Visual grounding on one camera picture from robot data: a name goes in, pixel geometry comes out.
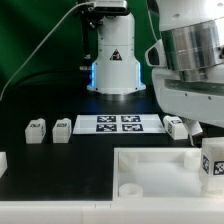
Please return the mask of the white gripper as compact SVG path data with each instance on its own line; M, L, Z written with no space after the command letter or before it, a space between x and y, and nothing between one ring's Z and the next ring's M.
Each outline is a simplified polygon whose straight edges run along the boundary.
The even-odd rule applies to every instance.
M224 128L224 66L210 68L206 74L207 81L183 82L168 69L152 70L160 108L165 113L187 118L183 124L192 146L201 144L203 130L199 122Z

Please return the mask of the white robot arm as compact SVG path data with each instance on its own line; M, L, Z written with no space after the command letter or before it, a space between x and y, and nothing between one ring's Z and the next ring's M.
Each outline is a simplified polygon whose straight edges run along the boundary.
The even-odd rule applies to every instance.
M224 128L224 0L147 0L160 38L145 52L162 111L181 117L192 139L201 123ZM104 96L141 91L134 18L126 0L94 0L98 57L87 89Z

